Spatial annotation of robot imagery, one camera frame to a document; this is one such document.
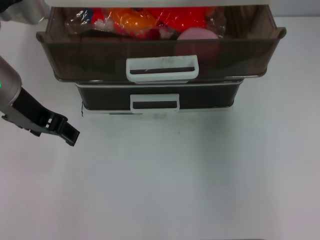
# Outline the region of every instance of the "open drawer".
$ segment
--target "open drawer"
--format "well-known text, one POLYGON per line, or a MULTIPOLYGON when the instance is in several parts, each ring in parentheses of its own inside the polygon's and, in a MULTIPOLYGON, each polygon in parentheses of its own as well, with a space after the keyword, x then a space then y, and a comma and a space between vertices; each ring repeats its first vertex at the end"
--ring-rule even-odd
POLYGON ((145 70, 150 69, 161 70, 147 72, 146 81, 154 79, 157 83, 260 77, 265 74, 280 39, 286 35, 284 27, 276 26, 268 5, 224 7, 224 38, 212 40, 69 36, 65 19, 75 10, 52 7, 46 31, 37 33, 56 78, 62 82, 141 83, 139 79, 144 79, 145 70), (166 72, 166 67, 157 66, 164 62, 161 59, 177 66, 176 72, 175 67, 166 72))

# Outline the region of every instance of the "closed drawer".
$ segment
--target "closed drawer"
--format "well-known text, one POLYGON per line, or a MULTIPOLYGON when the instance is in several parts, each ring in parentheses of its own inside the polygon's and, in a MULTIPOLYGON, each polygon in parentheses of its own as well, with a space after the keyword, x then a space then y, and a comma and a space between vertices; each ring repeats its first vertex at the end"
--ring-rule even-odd
POLYGON ((234 103, 240 84, 243 79, 228 83, 207 84, 171 84, 171 85, 85 85, 76 84, 83 100, 84 107, 93 111, 108 111, 109 113, 132 112, 132 104, 139 100, 132 96, 153 96, 137 103, 137 109, 163 109, 177 108, 179 110, 197 110, 212 108, 227 108, 234 103), (154 96, 178 95, 176 99, 154 98, 154 96))
POLYGON ((225 36, 213 40, 69 36, 65 16, 74 10, 53 7, 46 32, 37 33, 56 78, 63 82, 126 84, 128 59, 174 56, 196 56, 198 73, 189 82, 260 77, 286 34, 268 5, 226 6, 225 36))

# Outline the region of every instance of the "orange toy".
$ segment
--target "orange toy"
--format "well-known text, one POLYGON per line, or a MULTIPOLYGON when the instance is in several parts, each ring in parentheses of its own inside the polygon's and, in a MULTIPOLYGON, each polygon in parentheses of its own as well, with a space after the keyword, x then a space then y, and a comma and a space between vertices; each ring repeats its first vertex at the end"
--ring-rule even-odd
POLYGON ((115 25, 129 34, 139 34, 157 26, 157 20, 146 10, 136 11, 132 8, 108 8, 109 17, 115 25))

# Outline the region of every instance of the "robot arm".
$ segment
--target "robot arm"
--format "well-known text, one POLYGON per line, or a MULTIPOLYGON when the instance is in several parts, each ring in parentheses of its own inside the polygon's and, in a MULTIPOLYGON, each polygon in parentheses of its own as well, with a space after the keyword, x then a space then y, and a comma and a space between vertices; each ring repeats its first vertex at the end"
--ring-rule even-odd
MULTIPOLYGON (((0 20, 37 24, 45 14, 42 0, 0 0, 0 20)), ((4 120, 35 136, 39 137, 41 133, 57 135, 70 146, 75 145, 80 134, 65 116, 46 109, 35 100, 22 87, 19 74, 1 56, 0 112, 4 113, 4 120)))

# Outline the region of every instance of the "red toy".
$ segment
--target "red toy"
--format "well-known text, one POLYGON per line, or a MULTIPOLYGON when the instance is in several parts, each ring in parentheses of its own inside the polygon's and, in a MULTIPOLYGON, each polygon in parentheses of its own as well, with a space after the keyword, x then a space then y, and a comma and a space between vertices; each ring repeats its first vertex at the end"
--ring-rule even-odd
POLYGON ((156 7, 147 10, 156 19, 181 33, 189 28, 206 27, 206 7, 156 7))

